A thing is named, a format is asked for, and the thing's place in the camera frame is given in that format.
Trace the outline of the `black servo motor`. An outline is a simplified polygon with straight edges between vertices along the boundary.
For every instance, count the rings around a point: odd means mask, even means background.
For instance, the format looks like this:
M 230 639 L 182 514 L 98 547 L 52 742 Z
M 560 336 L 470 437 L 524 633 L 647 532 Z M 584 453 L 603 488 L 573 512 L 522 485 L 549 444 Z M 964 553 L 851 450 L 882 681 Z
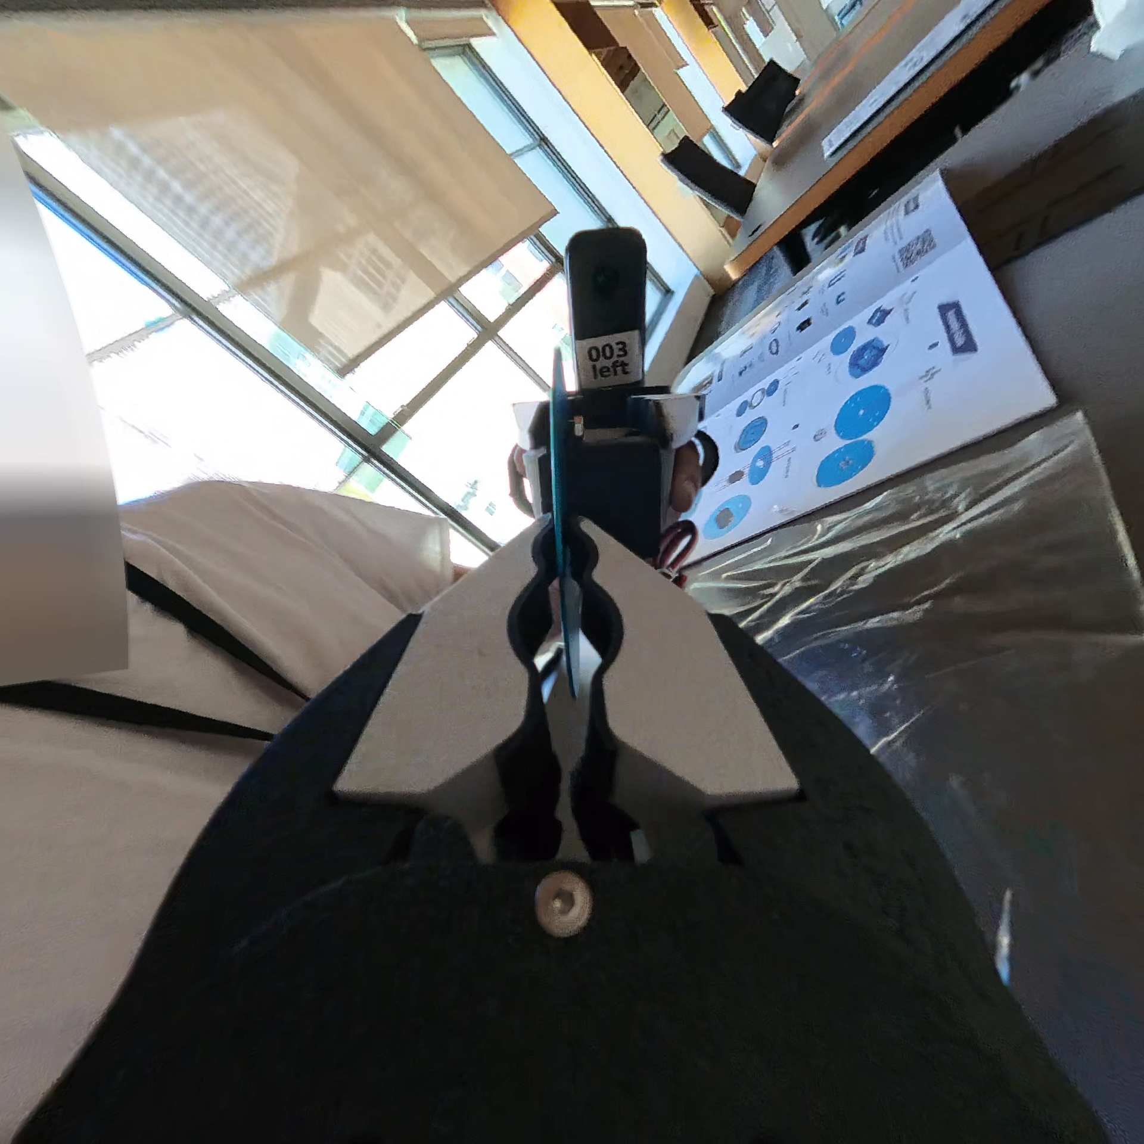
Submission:
M 595 523 L 627 551 L 650 560 L 661 547 L 674 450 L 660 437 L 599 431 L 566 448 L 566 514 Z

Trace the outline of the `beige window blinds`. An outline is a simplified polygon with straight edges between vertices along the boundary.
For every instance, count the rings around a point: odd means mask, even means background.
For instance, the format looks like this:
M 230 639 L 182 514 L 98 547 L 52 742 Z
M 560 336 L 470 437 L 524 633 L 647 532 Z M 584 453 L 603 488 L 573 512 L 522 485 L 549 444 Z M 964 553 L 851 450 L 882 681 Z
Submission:
M 6 9 L 2 94 L 342 374 L 557 213 L 390 15 Z

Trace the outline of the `black flat metal plate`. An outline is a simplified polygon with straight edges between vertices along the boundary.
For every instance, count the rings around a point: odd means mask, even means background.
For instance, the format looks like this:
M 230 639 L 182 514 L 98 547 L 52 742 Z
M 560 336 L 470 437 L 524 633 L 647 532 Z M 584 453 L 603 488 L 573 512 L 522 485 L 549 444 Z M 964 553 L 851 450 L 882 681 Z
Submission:
M 1121 101 L 970 196 L 966 228 L 997 270 L 1143 195 L 1143 95 Z

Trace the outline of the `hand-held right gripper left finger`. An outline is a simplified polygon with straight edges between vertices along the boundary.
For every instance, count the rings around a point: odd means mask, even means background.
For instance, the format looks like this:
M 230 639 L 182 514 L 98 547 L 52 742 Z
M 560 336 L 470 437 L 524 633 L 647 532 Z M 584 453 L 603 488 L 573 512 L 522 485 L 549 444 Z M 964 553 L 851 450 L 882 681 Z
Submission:
M 485 861 L 555 857 L 562 769 L 537 666 L 551 580 L 542 518 L 432 600 L 335 791 L 450 817 Z

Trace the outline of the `wooden top table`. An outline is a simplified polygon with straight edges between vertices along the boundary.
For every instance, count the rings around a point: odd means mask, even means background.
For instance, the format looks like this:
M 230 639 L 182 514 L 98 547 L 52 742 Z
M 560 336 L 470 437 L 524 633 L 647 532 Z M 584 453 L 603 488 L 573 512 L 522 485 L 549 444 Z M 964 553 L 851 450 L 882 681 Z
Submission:
M 874 2 L 823 53 L 803 84 L 797 114 L 764 163 L 726 262 L 731 281 L 797 231 L 1049 2 L 988 2 L 863 128 L 825 154 L 827 136 L 957 7 L 957 2 Z

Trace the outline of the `white instruction sheet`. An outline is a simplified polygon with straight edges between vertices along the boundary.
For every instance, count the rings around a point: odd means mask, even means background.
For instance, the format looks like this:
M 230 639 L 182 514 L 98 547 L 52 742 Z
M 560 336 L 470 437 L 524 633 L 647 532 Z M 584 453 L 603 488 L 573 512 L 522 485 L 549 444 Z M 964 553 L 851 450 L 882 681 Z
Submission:
M 1058 408 L 941 173 L 698 354 L 691 562 Z

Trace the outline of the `clear plastic bag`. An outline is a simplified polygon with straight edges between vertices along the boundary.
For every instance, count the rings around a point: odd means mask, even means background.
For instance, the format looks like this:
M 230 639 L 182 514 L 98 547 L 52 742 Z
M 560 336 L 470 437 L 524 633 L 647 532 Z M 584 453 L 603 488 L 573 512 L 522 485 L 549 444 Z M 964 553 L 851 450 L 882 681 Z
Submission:
M 698 564 L 908 789 L 1012 964 L 1143 979 L 1143 573 L 1082 411 Z

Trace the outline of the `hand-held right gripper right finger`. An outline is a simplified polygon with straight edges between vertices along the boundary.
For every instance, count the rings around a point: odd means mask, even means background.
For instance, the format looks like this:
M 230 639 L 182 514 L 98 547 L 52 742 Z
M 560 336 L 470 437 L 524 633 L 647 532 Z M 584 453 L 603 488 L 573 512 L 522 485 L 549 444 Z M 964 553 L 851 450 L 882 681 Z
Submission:
M 581 641 L 588 679 L 584 749 L 570 808 L 594 861 L 632 861 L 632 832 L 654 856 L 709 813 L 801 793 L 711 615 L 592 521 Z

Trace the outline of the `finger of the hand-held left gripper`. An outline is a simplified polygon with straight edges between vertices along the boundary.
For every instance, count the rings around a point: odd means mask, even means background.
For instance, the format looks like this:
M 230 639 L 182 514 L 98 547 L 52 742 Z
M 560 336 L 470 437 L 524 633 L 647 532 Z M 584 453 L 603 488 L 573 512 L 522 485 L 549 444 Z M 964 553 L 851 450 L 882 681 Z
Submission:
M 683 448 L 700 428 L 706 402 L 696 393 L 638 393 L 638 435 L 660 448 Z
M 516 402 L 515 505 L 531 518 L 553 510 L 551 402 Z

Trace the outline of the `large glass window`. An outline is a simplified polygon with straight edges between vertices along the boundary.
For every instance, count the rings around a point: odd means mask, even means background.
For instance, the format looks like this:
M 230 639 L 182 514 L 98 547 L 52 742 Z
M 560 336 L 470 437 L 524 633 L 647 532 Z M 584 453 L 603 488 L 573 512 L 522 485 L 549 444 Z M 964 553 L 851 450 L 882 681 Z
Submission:
M 399 24 L 417 44 L 414 22 Z M 672 312 L 680 251 L 551 83 L 481 18 L 439 37 L 417 46 L 557 213 L 347 374 L 2 95 L 78 308 L 122 501 L 193 479 L 292 483 L 443 510 L 459 525 L 454 558 L 470 564 L 524 523 L 505 475 L 513 406 L 540 398 L 553 351 L 571 351 L 571 235 L 643 224 L 649 329 Z

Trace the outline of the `blue round metal plate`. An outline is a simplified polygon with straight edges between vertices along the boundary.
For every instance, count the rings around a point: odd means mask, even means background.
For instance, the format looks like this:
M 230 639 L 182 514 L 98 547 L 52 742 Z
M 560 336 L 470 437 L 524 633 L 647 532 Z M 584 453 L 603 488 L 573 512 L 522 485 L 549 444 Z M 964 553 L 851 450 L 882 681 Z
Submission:
M 551 468 L 551 523 L 557 565 L 557 606 L 564 665 L 573 700 L 590 703 L 594 698 L 594 665 L 582 659 L 590 646 L 582 632 L 586 549 L 579 536 L 581 483 L 584 470 L 584 424 L 577 417 L 566 386 L 564 354 L 553 351 L 553 378 L 549 397 L 549 468 Z

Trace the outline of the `person's left hand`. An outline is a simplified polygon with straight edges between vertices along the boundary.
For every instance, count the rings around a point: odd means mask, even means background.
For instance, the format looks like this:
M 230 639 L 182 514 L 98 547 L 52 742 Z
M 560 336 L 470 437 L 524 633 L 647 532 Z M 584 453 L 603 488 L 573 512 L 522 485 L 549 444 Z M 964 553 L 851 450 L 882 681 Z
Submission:
M 674 523 L 693 507 L 704 488 L 704 461 L 695 441 L 676 450 L 672 481 L 669 488 L 669 509 L 665 520 Z

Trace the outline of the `paper sheet on far table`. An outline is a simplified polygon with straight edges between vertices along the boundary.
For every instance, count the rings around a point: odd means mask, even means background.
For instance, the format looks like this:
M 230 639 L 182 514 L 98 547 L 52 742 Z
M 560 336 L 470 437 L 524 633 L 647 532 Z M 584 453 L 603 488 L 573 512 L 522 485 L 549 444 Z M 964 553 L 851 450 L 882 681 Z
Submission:
M 898 64 L 895 64 L 871 94 L 823 138 L 823 158 L 830 160 L 867 121 L 994 5 L 996 2 L 959 2 Z

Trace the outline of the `black chair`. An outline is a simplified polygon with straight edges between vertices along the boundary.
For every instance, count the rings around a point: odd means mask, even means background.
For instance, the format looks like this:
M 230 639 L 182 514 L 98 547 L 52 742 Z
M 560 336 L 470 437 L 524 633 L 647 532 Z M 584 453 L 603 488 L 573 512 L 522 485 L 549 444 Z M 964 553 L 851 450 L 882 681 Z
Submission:
M 757 184 L 720 163 L 695 139 L 685 136 L 674 149 L 661 152 L 661 165 L 709 206 L 739 222 L 746 218 Z
M 768 60 L 751 84 L 737 92 L 722 112 L 742 132 L 773 145 L 797 94 L 799 77 L 777 60 Z

